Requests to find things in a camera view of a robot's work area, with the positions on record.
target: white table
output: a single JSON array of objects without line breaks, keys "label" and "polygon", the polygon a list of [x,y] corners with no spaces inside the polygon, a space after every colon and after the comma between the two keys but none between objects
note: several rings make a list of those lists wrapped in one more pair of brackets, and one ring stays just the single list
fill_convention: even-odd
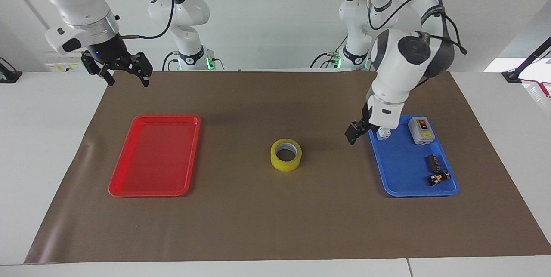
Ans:
[{"label": "white table", "polygon": [[[500,74],[453,77],[549,240],[549,118],[522,85],[508,84]],[[25,73],[15,85],[0,85],[0,263],[11,265],[0,267],[0,276],[549,275],[551,257],[19,265],[105,86],[81,73]]]}]

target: red tray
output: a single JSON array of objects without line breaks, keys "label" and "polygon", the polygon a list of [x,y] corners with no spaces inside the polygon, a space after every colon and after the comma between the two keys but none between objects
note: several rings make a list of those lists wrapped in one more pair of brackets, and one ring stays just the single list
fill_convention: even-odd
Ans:
[{"label": "red tray", "polygon": [[194,114],[142,114],[130,125],[109,193],[178,197],[191,183],[201,119]]}]

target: black cable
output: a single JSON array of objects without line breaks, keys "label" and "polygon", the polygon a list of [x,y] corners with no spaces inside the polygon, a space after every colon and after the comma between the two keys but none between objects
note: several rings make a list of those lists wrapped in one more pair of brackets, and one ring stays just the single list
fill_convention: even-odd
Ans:
[{"label": "black cable", "polygon": [[[536,62],[539,62],[545,58],[547,58],[547,56],[551,53],[551,50],[547,51],[547,53],[545,55],[543,55],[542,57],[540,57],[539,59],[535,60],[534,62],[530,63],[530,65],[536,63]],[[516,71],[516,68],[513,68],[513,69],[510,69],[508,71],[504,71],[504,73],[512,73],[513,71]]]},{"label": "black cable", "polygon": [[329,60],[327,60],[327,61],[321,63],[321,66],[320,66],[319,68],[323,68],[323,66],[325,65],[325,63],[327,63],[327,65],[325,66],[325,68],[328,68],[328,67],[329,67],[329,64],[334,63],[334,61],[331,60],[331,59],[329,59]]},{"label": "black cable", "polygon": [[170,60],[169,65],[168,65],[168,70],[169,70],[169,71],[170,71],[170,64],[171,64],[172,62],[178,62],[178,60],[177,60],[177,59]]},{"label": "black cable", "polygon": [[315,64],[315,62],[317,62],[317,61],[319,60],[319,58],[321,58],[321,57],[323,57],[323,56],[325,56],[325,55],[329,55],[329,54],[327,54],[327,52],[325,52],[325,53],[322,53],[322,54],[320,54],[319,56],[317,56],[317,57],[313,60],[312,64],[310,64],[310,67],[309,67],[309,68],[312,68],[312,67],[313,67],[313,64]]},{"label": "black cable", "polygon": [[461,40],[459,38],[459,30],[457,29],[457,25],[455,25],[455,22],[453,22],[453,20],[451,20],[451,18],[448,15],[444,14],[443,16],[444,16],[444,19],[446,19],[447,21],[449,21],[452,24],[453,29],[455,30],[455,36],[457,38],[457,43],[461,44]]},{"label": "black cable", "polygon": [[154,38],[160,38],[161,36],[163,36],[170,28],[170,25],[172,24],[172,19],[174,17],[174,0],[171,0],[172,2],[172,5],[171,5],[171,8],[170,8],[170,17],[169,17],[169,22],[167,23],[167,26],[165,28],[165,30],[163,32],[161,32],[160,34],[157,34],[155,36],[142,36],[142,35],[125,35],[125,36],[120,36],[120,39],[122,40],[132,40],[132,39],[136,39],[136,38],[143,38],[145,40],[152,40]]},{"label": "black cable", "polygon": [[452,45],[457,46],[462,54],[467,54],[468,53],[468,51],[465,49],[464,46],[461,46],[461,44],[456,43],[456,42],[454,42],[453,40],[451,40],[447,37],[442,37],[442,36],[437,36],[437,35],[432,35],[432,34],[429,34],[429,37],[430,38],[435,38],[437,40],[442,40],[443,42],[450,43]]},{"label": "black cable", "polygon": [[396,15],[398,13],[398,11],[400,11],[404,6],[406,6],[409,2],[411,2],[413,0],[407,0],[405,1],[402,5],[398,6],[398,8],[396,10],[394,10],[394,12],[390,15],[390,17],[388,17],[383,24],[381,24],[378,28],[374,27],[372,22],[371,22],[371,8],[368,8],[368,21],[369,21],[369,25],[371,26],[371,28],[374,30],[374,31],[377,31],[377,30],[380,30],[382,29],[383,26],[385,26],[391,19],[394,15]]},{"label": "black cable", "polygon": [[2,57],[0,57],[0,59],[1,59],[2,61],[6,62],[11,68],[13,68],[14,71],[17,71],[17,69],[16,69],[15,67],[13,67],[13,65],[12,65],[10,62],[6,61],[6,59],[4,59],[4,58],[2,58]]},{"label": "black cable", "polygon": [[224,67],[224,63],[222,62],[222,60],[220,60],[220,59],[212,59],[212,61],[218,61],[218,62],[220,62],[220,65],[222,65],[222,69],[223,69],[224,71],[226,71],[226,68]]},{"label": "black cable", "polygon": [[165,70],[165,66],[167,65],[167,61],[169,60],[169,57],[170,57],[171,55],[173,55],[173,54],[174,54],[174,51],[171,52],[171,53],[169,53],[169,54],[167,54],[167,56],[165,57],[165,59],[164,59],[164,61],[163,61],[163,67],[161,68],[161,71],[164,71],[164,70]]},{"label": "black cable", "polygon": [[534,62],[530,63],[530,64],[534,64],[536,62],[539,62],[545,58],[547,58],[547,56],[551,53],[551,50],[549,50],[545,55],[543,55],[543,57],[540,57],[539,59],[535,60]]},{"label": "black cable", "polygon": [[421,81],[420,83],[418,83],[418,84],[415,86],[415,88],[412,89],[412,91],[415,90],[415,89],[417,89],[417,87],[423,85],[425,82],[429,81],[429,79],[430,79],[429,77],[425,78],[423,81]]},{"label": "black cable", "polygon": [[339,44],[337,49],[335,49],[335,52],[339,52],[339,49],[341,49],[341,46],[344,44],[344,42],[346,42],[347,39],[348,39],[348,35],[344,38],[344,40],[341,42],[341,44]]}]

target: small electronic component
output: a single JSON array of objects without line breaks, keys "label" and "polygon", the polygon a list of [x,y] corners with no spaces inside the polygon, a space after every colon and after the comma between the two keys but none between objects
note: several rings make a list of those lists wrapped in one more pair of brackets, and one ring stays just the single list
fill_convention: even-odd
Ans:
[{"label": "small electronic component", "polygon": [[433,128],[430,127],[427,117],[413,117],[408,122],[415,145],[428,145],[435,140]]},{"label": "small electronic component", "polygon": [[438,157],[435,155],[429,155],[427,159],[429,160],[430,171],[435,174],[440,173],[440,163],[438,162]]},{"label": "small electronic component", "polygon": [[427,181],[429,181],[430,185],[436,185],[448,179],[451,179],[450,173],[448,171],[441,171],[440,173],[431,175],[431,177],[427,178]]}]

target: white connector block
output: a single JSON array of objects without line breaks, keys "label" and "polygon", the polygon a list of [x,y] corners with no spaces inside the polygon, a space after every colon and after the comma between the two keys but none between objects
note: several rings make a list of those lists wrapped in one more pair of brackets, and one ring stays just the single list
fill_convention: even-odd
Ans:
[{"label": "white connector block", "polygon": [[385,140],[390,137],[390,129],[388,128],[379,128],[377,131],[377,139],[378,140]]}]

